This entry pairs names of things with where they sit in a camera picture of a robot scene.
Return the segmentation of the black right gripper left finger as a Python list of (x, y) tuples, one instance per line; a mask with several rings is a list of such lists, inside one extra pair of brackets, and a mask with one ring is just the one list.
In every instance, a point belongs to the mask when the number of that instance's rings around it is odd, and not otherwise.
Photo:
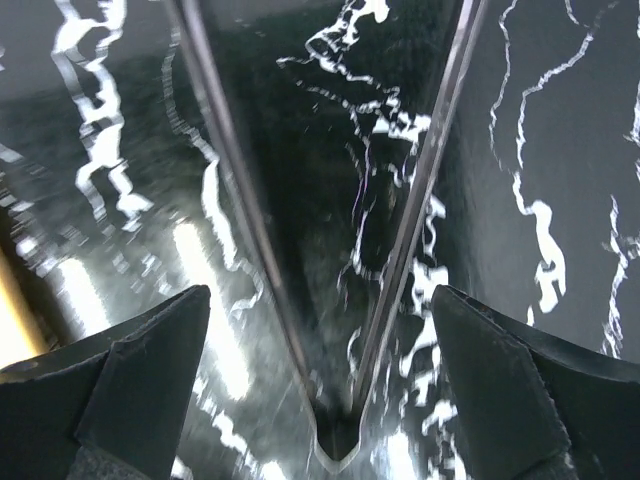
[(209, 316), (192, 286), (2, 369), (2, 478), (170, 478)]

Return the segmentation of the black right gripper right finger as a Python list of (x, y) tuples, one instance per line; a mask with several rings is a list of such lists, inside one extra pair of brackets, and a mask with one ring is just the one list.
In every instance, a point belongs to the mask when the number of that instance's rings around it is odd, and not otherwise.
[(636, 479), (639, 367), (450, 286), (432, 310), (478, 479)]

